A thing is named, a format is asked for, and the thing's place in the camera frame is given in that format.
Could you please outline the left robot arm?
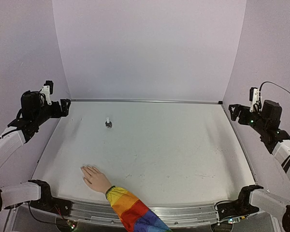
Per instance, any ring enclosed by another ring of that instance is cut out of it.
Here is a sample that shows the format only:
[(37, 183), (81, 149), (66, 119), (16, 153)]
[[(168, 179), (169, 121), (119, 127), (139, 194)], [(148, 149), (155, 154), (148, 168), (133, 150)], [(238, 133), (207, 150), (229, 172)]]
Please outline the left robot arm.
[[(0, 168), (16, 150), (27, 144), (39, 127), (51, 118), (66, 117), (71, 101), (52, 101), (51, 86), (39, 91), (26, 91), (21, 96), (21, 109), (0, 135)], [(42, 180), (28, 180), (18, 186), (0, 188), (0, 211), (29, 203), (33, 208), (67, 216), (72, 203), (52, 196), (50, 185)]]

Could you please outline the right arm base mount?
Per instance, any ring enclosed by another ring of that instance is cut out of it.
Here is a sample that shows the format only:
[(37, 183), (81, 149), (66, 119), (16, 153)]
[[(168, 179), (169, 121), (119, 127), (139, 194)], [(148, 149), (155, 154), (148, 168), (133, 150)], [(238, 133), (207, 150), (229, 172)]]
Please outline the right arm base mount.
[(257, 189), (264, 188), (259, 185), (245, 186), (241, 188), (236, 200), (223, 200), (217, 202), (214, 206), (214, 209), (218, 213), (219, 221), (230, 218), (249, 216), (259, 212), (260, 209), (258, 207), (252, 206), (249, 203), (251, 193)]

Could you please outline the mannequin hand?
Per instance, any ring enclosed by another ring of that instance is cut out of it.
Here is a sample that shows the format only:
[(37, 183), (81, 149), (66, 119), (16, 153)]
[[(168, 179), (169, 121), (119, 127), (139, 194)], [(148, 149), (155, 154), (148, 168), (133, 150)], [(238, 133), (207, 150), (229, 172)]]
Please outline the mannequin hand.
[(100, 172), (94, 166), (83, 166), (81, 171), (84, 175), (83, 181), (93, 191), (106, 194), (112, 187), (111, 182), (107, 179), (105, 174)]

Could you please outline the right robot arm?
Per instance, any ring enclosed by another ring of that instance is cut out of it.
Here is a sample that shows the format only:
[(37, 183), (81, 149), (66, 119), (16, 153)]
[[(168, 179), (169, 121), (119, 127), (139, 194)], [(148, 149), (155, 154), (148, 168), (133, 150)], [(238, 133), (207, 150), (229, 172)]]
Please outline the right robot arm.
[[(233, 104), (229, 111), (232, 121), (250, 126), (260, 135), (261, 142), (290, 180), (290, 136), (279, 128), (282, 113), (279, 103), (265, 100), (262, 107), (257, 103), (251, 107)], [(254, 207), (269, 213), (281, 222), (284, 231), (290, 232), (290, 201), (254, 185), (242, 188), (235, 202), (240, 209)]]

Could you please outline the rainbow sleeve forearm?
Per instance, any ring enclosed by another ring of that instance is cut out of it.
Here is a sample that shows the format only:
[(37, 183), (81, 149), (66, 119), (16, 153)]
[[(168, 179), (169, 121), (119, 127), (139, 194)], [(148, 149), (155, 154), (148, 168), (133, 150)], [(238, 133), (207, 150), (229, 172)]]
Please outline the rainbow sleeve forearm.
[(112, 186), (105, 196), (128, 232), (171, 231), (152, 210), (128, 190)]

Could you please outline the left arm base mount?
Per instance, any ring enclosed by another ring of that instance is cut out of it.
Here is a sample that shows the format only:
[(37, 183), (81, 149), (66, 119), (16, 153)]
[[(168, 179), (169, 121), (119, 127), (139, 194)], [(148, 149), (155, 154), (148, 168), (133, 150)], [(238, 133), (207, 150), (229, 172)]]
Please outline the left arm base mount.
[(45, 212), (69, 216), (72, 209), (72, 202), (62, 198), (56, 198), (51, 193), (50, 185), (42, 180), (29, 180), (30, 183), (37, 184), (41, 188), (41, 197), (31, 201), (29, 204), (35, 209)]

